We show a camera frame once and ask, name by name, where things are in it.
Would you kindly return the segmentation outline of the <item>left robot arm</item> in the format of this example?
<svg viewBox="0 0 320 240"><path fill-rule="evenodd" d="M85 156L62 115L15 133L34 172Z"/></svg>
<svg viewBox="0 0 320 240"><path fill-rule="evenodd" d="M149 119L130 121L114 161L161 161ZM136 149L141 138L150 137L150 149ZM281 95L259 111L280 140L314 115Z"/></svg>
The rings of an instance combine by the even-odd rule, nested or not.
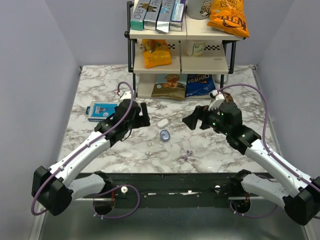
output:
<svg viewBox="0 0 320 240"><path fill-rule="evenodd" d="M64 212L73 200L88 195L107 197L111 185L99 173L77 178L79 173L96 157L110 149L133 129L150 126L146 103L124 99L115 112L100 121L87 139L61 161L33 173L32 205L39 202L53 216Z"/></svg>

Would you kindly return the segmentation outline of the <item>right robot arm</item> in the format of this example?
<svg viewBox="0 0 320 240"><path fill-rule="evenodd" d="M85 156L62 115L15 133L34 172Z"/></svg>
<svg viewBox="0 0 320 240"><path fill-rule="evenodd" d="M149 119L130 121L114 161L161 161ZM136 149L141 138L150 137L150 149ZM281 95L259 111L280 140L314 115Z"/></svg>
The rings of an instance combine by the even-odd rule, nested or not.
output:
<svg viewBox="0 0 320 240"><path fill-rule="evenodd" d="M320 212L320 179L300 171L264 144L262 137L245 126L242 111L234 102L223 102L218 109L196 106L182 122L190 129L201 121L201 130L213 128L226 136L228 144L263 167L276 180L262 179L247 170L237 173L230 191L241 196L245 192L263 197L284 209L295 223L305 226Z"/></svg>

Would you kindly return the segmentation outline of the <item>purple earbud charging case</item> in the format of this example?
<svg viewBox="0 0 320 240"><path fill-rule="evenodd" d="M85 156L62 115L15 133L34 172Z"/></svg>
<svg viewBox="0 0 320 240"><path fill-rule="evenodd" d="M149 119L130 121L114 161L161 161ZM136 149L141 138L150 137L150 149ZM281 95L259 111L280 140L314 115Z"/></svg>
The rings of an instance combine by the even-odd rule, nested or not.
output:
<svg viewBox="0 0 320 240"><path fill-rule="evenodd" d="M168 130L163 129L160 131L160 139L162 142L168 142L170 140L171 136Z"/></svg>

